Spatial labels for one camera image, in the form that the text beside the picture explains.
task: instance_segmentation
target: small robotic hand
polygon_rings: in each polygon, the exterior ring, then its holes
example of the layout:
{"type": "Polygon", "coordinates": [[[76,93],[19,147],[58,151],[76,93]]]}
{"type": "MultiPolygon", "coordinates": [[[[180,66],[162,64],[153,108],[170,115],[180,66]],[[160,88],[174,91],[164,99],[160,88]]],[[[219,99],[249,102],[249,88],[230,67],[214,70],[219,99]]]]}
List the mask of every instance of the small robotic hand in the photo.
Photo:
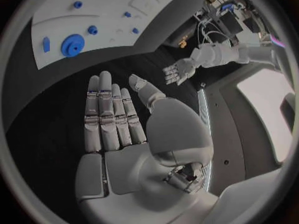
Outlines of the small robotic hand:
{"type": "Polygon", "coordinates": [[[219,43],[206,43],[195,48],[189,58],[178,60],[175,64],[163,69],[166,84],[182,84],[195,74],[195,70],[202,66],[210,68],[225,65],[229,62],[248,64],[260,62],[277,64],[276,55],[271,47],[246,47],[240,44],[229,47],[219,43]]]}
{"type": "Polygon", "coordinates": [[[91,223],[169,223],[210,198],[202,169],[213,157],[212,139],[184,103],[136,75],[129,84],[151,113],[147,138],[129,91],[112,85],[109,72],[91,77],[76,198],[91,223]]]}

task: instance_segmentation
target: white robotic arm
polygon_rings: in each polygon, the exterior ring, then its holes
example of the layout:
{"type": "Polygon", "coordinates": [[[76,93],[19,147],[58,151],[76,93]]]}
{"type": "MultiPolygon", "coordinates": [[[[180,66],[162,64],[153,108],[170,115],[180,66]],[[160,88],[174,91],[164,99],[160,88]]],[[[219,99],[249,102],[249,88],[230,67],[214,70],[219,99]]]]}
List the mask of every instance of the white robotic arm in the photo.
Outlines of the white robotic arm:
{"type": "Polygon", "coordinates": [[[189,58],[178,60],[175,64],[163,69],[166,84],[174,82],[177,85],[182,84],[192,77],[200,66],[210,68],[232,61],[240,64],[260,62],[276,65],[277,63],[271,47],[246,47],[240,44],[232,48],[219,43],[202,44],[193,50],[189,58]]]}

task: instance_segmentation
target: blue knob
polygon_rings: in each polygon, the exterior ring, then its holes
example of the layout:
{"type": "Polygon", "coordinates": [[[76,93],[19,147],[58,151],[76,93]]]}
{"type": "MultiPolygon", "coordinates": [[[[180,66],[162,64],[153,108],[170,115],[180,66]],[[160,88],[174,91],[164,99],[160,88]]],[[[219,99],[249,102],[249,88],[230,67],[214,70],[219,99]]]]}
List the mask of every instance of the blue knob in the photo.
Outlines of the blue knob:
{"type": "Polygon", "coordinates": [[[126,12],[124,13],[124,15],[125,15],[126,17],[131,17],[131,16],[132,16],[128,11],[126,11],[126,12]]]}
{"type": "Polygon", "coordinates": [[[138,34],[139,33],[139,30],[135,27],[133,30],[132,30],[133,33],[135,34],[138,34]]]}
{"type": "Polygon", "coordinates": [[[45,37],[42,41],[42,45],[43,45],[43,50],[44,53],[49,52],[50,51],[50,39],[48,37],[45,37]]]}
{"type": "Polygon", "coordinates": [[[89,32],[89,34],[96,35],[96,34],[98,34],[98,29],[96,26],[90,26],[88,28],[88,32],[89,32]]]}
{"type": "Polygon", "coordinates": [[[61,52],[66,57],[78,55],[84,48],[84,38],[79,34],[68,36],[61,45],[61,52]]]}
{"type": "Polygon", "coordinates": [[[81,8],[82,5],[83,5],[83,3],[82,3],[81,1],[76,1],[76,2],[74,2],[74,7],[75,7],[75,8],[81,8]]]}

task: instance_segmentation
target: blue circular disc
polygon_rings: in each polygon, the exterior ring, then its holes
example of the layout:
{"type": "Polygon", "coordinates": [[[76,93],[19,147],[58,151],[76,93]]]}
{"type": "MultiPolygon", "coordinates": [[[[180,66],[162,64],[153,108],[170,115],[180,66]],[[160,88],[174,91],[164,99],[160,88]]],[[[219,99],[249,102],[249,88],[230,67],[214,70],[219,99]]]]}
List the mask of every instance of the blue circular disc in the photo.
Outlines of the blue circular disc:
{"type": "Polygon", "coordinates": [[[84,38],[79,34],[73,34],[63,41],[61,52],[66,57],[74,57],[82,51],[84,45],[84,38]]]}

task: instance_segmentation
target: white panel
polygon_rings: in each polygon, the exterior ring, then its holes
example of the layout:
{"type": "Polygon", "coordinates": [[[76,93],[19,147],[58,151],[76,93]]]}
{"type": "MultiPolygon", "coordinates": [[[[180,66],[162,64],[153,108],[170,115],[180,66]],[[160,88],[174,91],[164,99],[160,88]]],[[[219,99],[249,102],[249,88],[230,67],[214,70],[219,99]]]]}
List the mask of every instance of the white panel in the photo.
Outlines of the white panel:
{"type": "Polygon", "coordinates": [[[157,14],[172,0],[47,0],[32,21],[32,46],[38,69],[64,58],[62,41],[71,34],[85,39],[84,51],[132,46],[157,14]],[[83,6],[74,8],[81,1],[83,6]],[[125,17],[128,11],[132,17],[125,17]],[[98,28],[90,35],[90,25],[98,28]],[[42,39],[50,39],[50,51],[42,50],[42,39]]]}
{"type": "Polygon", "coordinates": [[[263,122],[278,162],[289,152],[292,134],[280,106],[288,93],[294,93],[282,73],[263,69],[237,85],[263,122]]]}

